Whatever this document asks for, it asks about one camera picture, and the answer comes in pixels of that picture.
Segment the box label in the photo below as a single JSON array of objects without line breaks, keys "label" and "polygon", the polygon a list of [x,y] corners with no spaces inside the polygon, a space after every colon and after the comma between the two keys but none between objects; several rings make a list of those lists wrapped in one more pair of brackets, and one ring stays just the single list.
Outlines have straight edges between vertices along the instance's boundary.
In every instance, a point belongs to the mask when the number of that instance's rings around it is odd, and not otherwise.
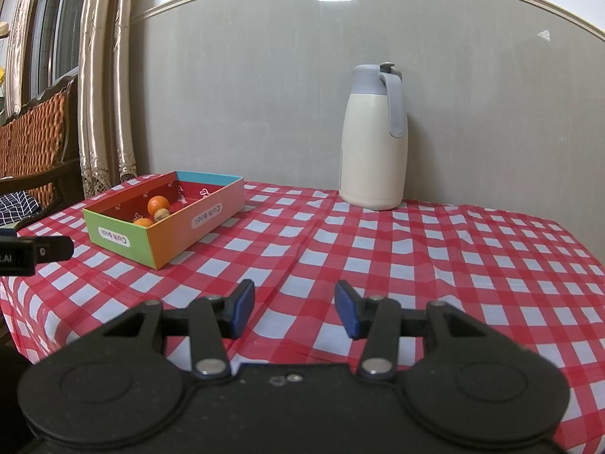
[{"label": "box label", "polygon": [[103,227],[99,227],[99,235],[103,239],[107,239],[108,241],[115,242],[116,244],[120,244],[124,247],[130,247],[130,240],[125,235],[121,233],[114,232],[113,230],[104,229]]},{"label": "box label", "polygon": [[219,204],[214,205],[212,208],[209,208],[205,212],[202,212],[199,215],[196,215],[191,220],[191,228],[192,229],[197,229],[198,227],[201,227],[208,220],[210,220],[211,218],[214,218],[215,216],[217,216],[222,211],[223,211],[223,203],[219,203]]}]

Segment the wooden chair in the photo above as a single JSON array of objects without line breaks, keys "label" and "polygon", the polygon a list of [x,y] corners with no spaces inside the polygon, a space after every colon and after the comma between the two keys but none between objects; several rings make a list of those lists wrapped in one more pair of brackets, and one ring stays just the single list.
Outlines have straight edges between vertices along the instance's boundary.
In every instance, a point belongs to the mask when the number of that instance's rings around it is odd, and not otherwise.
[{"label": "wooden chair", "polygon": [[78,145],[78,78],[65,77],[0,126],[0,195],[28,191],[42,211],[16,230],[84,199]]}]

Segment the white thermos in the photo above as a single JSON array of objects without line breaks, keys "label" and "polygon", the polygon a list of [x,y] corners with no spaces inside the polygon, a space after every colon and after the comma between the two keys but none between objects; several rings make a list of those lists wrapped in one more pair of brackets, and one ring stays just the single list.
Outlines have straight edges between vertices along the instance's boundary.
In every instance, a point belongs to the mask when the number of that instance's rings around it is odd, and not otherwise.
[{"label": "white thermos", "polygon": [[371,210],[390,210],[403,198],[408,121],[393,66],[356,66],[344,115],[340,196]]}]

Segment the blue gripper pad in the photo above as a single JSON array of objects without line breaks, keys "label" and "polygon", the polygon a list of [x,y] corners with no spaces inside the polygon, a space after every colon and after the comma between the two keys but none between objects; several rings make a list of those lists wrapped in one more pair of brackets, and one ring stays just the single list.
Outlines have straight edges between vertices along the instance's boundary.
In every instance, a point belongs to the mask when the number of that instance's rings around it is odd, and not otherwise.
[{"label": "blue gripper pad", "polygon": [[355,300],[340,282],[336,284],[334,289],[334,303],[349,338],[359,339],[361,337],[361,324],[359,324],[357,317]]},{"label": "blue gripper pad", "polygon": [[233,339],[239,338],[241,333],[244,332],[250,315],[252,315],[252,310],[254,309],[254,283],[252,280],[246,280],[245,282],[247,285],[242,294],[235,301],[233,317],[229,323]]}]

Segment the colorful box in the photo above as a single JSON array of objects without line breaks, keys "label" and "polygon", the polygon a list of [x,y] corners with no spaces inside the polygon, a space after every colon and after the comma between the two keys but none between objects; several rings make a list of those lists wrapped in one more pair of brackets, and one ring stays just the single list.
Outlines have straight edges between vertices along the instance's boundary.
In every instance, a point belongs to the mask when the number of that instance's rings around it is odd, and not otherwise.
[{"label": "colorful box", "polygon": [[[147,202],[161,195],[171,215],[142,227]],[[105,195],[82,212],[91,242],[159,269],[244,207],[244,180],[237,176],[175,172]]]}]

